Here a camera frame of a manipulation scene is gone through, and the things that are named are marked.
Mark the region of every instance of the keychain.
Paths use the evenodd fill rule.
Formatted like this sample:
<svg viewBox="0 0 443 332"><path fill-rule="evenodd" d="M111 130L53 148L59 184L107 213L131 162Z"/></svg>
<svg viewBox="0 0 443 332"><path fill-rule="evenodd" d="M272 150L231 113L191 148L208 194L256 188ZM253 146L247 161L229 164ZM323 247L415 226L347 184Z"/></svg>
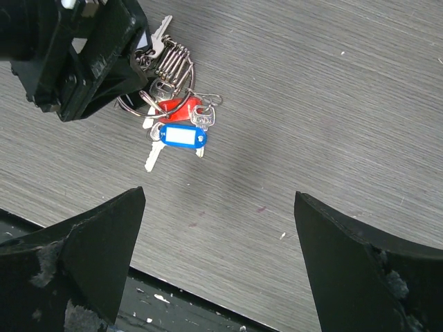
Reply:
<svg viewBox="0 0 443 332"><path fill-rule="evenodd" d="M170 147L200 149L207 139L206 132L199 127L167 123L160 128L160 140Z"/></svg>
<svg viewBox="0 0 443 332"><path fill-rule="evenodd" d="M164 102L160 102L159 106L164 109L166 112L170 109L173 109L177 107L177 105L180 103L181 99L172 99L167 100ZM197 97L190 97L189 100L174 114L171 114L167 118L161 118L159 119L162 123L169 123L169 122L178 122L178 121L186 121L190 119L190 113L192 110L197 107L203 105L203 102L200 98Z"/></svg>

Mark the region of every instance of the key tag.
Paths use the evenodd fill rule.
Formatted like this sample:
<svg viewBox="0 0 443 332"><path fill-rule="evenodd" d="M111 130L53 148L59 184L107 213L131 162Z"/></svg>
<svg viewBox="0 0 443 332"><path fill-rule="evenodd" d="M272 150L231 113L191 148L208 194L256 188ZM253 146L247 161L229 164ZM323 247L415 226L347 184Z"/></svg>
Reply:
<svg viewBox="0 0 443 332"><path fill-rule="evenodd" d="M165 112L177 107L181 103L181 99L172 99L159 102L159 106L165 110ZM188 101L175 113L171 114L166 118L160 118L159 121L162 123L186 121L190 119L190 114L194 107L201 106L202 101L200 98L192 96Z"/></svg>
<svg viewBox="0 0 443 332"><path fill-rule="evenodd" d="M208 137L202 128L167 123L160 128L160 139L171 147L200 149Z"/></svg>
<svg viewBox="0 0 443 332"><path fill-rule="evenodd" d="M207 131L210 126L215 124L214 107L197 105L190 112L189 119L195 126L202 128L204 131Z"/></svg>

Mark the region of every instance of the black plastic part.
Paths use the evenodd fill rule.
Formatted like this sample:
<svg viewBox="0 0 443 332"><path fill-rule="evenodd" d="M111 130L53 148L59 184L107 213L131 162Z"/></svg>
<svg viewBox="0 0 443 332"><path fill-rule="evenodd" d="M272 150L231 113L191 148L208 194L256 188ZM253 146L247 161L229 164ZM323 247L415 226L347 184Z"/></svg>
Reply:
<svg viewBox="0 0 443 332"><path fill-rule="evenodd" d="M300 192L295 218L323 332L443 331L443 250Z"/></svg>
<svg viewBox="0 0 443 332"><path fill-rule="evenodd" d="M57 112L64 122L85 119L118 96L146 86L134 52L141 35L150 34L137 0L108 0L106 5L95 0L93 15L85 15L91 1L78 0L72 10L60 0L28 1L37 9L37 49L30 60L11 65L28 101L43 112ZM79 54L74 38L87 39Z"/></svg>
<svg viewBox="0 0 443 332"><path fill-rule="evenodd" d="M35 223L31 223L23 218L0 209L0 247L5 241L21 241L24 236L30 233L38 232L42 228ZM100 240L101 230L98 231L96 239ZM82 268L89 269L90 273L96 271L96 267L88 265ZM9 270L8 273L13 274L16 270ZM98 288L103 287L102 280L99 276L93 276L94 282ZM0 284L0 292L5 285ZM16 302L22 301L24 306L34 305L42 307L44 302L40 298L23 297L15 299ZM0 298L0 308L7 306L5 299ZM39 311L34 315L35 319L39 319ZM49 329L33 329L20 331L65 331L57 329L59 325L51 325ZM91 331L91 329L83 329L78 331ZM218 306L208 300L189 293L185 290L177 288L166 281L160 280L153 276L147 275L134 268L129 268L126 277L125 289L118 310L116 323L109 326L108 331L124 331L124 332L277 332L259 322L248 319L242 315L234 313L226 308Z"/></svg>
<svg viewBox="0 0 443 332"><path fill-rule="evenodd" d="M114 325L144 208L137 188L0 244L1 330L106 331Z"/></svg>
<svg viewBox="0 0 443 332"><path fill-rule="evenodd" d="M151 87L152 83L154 82L154 80L155 80L155 77L148 79L148 83L143 88L143 90L146 91L147 93L149 93L150 87ZM122 101L132 109L141 109L142 107L147 106L146 101L144 101L141 98L139 91L134 91L132 93L128 93L127 95L122 95L121 98L122 98Z"/></svg>
<svg viewBox="0 0 443 332"><path fill-rule="evenodd" d="M38 44L37 2L0 0L0 61L29 60Z"/></svg>

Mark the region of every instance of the key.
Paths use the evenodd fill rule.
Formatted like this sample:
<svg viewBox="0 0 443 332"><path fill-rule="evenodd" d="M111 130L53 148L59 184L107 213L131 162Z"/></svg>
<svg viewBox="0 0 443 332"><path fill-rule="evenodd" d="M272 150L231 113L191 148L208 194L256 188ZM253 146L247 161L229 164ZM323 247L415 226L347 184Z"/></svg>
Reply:
<svg viewBox="0 0 443 332"><path fill-rule="evenodd" d="M196 127L203 129L203 131L207 131L210 126L215 124L215 109L212 106L197 105L190 113L190 120ZM195 151L195 154L199 158L203 158L204 153L204 146L197 148Z"/></svg>
<svg viewBox="0 0 443 332"><path fill-rule="evenodd" d="M205 147L201 147L199 149L196 149L195 154L199 158L203 158L203 154L205 153Z"/></svg>
<svg viewBox="0 0 443 332"><path fill-rule="evenodd" d="M150 109L147 111L147 114L149 116L155 115L155 108L150 107ZM143 129L149 129L152 128L154 125L154 119L153 118L145 118L145 121L143 121Z"/></svg>
<svg viewBox="0 0 443 332"><path fill-rule="evenodd" d="M174 87L162 81L160 78L155 79L150 87L149 94L158 102L172 99L174 95Z"/></svg>
<svg viewBox="0 0 443 332"><path fill-rule="evenodd" d="M156 30L154 34L151 35L152 40L152 54L149 54L148 57L151 59L156 59L165 49L165 44L161 40L162 36L165 34L166 29L172 21L172 15L168 15L161 22L160 28Z"/></svg>
<svg viewBox="0 0 443 332"><path fill-rule="evenodd" d="M157 122L150 131L150 136L153 142L160 140L160 128L163 126L163 123Z"/></svg>
<svg viewBox="0 0 443 332"><path fill-rule="evenodd" d="M161 150L166 146L165 143L163 143L161 140L157 140L156 142L152 142L152 150L147 157L146 163L145 163L145 169L148 172L151 172L154 169L155 162L159 158Z"/></svg>

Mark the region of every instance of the bunch of keys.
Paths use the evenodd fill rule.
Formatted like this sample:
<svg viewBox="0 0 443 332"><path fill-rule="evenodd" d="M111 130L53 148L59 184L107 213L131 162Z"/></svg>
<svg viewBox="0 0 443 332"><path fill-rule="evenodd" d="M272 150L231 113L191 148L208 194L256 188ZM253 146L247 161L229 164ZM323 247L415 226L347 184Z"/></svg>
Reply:
<svg viewBox="0 0 443 332"><path fill-rule="evenodd" d="M159 105L167 111L168 105L174 107L179 100L162 101ZM145 119L143 128L151 129L152 150L146 160L145 169L151 172L159 157L160 151L167 145L180 148L196 149L196 155L203 158L204 148L208 140L206 132L215 124L215 106L219 106L222 99L219 95L202 95L193 93L193 96L176 113L169 118L161 118L153 124L149 118ZM189 120L194 126L174 124Z"/></svg>
<svg viewBox="0 0 443 332"><path fill-rule="evenodd" d="M160 151L166 146L195 149L202 158L207 142L209 127L215 124L215 107L222 103L219 95L198 94L195 85L194 63L190 51L165 35L172 16L161 22L161 26L151 35L151 47L144 34L135 54L146 75L154 74L143 90L118 98L124 110L144 117L143 128L150 130L152 150L146 160L145 169L151 172ZM186 95L178 99L184 84L189 80ZM147 113L137 109L150 106ZM192 125L175 122L190 122Z"/></svg>

